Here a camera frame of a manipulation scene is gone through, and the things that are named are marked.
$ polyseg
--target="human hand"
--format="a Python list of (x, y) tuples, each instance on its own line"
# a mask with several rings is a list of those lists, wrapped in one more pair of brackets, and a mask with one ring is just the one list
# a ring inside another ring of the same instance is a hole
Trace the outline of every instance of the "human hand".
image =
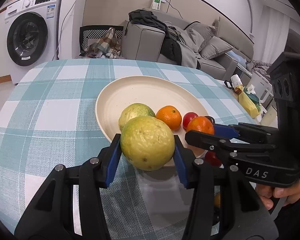
[(255, 190), (266, 209), (269, 210), (273, 207), (273, 201), (270, 199), (272, 196), (275, 198), (288, 197), (283, 206), (297, 202), (300, 198), (300, 180), (298, 179), (295, 184), (288, 188), (273, 188), (257, 184)]

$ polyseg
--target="energy label sticker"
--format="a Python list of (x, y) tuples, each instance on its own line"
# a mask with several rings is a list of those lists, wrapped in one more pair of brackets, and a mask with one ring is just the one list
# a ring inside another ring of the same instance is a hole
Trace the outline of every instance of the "energy label sticker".
[(54, 8), (55, 8), (55, 4), (49, 5), (47, 8), (47, 19), (48, 18), (53, 18), (54, 17)]

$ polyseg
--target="yellow packaging bag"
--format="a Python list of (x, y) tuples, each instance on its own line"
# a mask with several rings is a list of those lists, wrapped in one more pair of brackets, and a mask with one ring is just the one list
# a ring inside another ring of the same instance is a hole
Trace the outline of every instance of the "yellow packaging bag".
[(251, 99), (246, 95), (245, 92), (239, 95), (239, 104), (248, 112), (251, 118), (255, 118), (259, 115), (259, 111), (256, 105), (251, 101)]

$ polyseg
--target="checkered tablecloth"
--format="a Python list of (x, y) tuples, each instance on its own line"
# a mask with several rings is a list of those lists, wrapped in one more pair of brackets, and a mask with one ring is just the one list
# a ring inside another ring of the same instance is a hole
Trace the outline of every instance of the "checkered tablecloth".
[[(31, 198), (59, 163), (80, 165), (109, 142), (95, 101), (111, 81), (147, 75), (192, 93), (217, 123), (253, 120), (218, 81), (192, 68), (135, 60), (71, 59), (30, 70), (0, 111), (0, 219), (13, 233)], [(74, 224), (80, 233), (78, 187)], [(143, 172), (121, 158), (114, 182), (101, 190), (112, 239), (181, 239), (192, 191), (174, 168)]]

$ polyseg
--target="beige plate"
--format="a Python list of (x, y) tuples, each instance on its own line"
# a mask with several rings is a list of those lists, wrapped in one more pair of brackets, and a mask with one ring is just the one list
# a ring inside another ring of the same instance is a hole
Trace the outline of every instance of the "beige plate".
[[(110, 142), (116, 133), (120, 133), (118, 120), (121, 112), (133, 103), (143, 103), (155, 113), (160, 108), (171, 105), (178, 109), (182, 116), (188, 112), (195, 112), (199, 116), (208, 115), (196, 97), (170, 81), (149, 76), (120, 78), (104, 87), (96, 101), (98, 125)], [(192, 149), (197, 157), (205, 152), (186, 143), (186, 131), (181, 126), (173, 133), (178, 135), (183, 146)], [(174, 166), (173, 160), (165, 166)]]

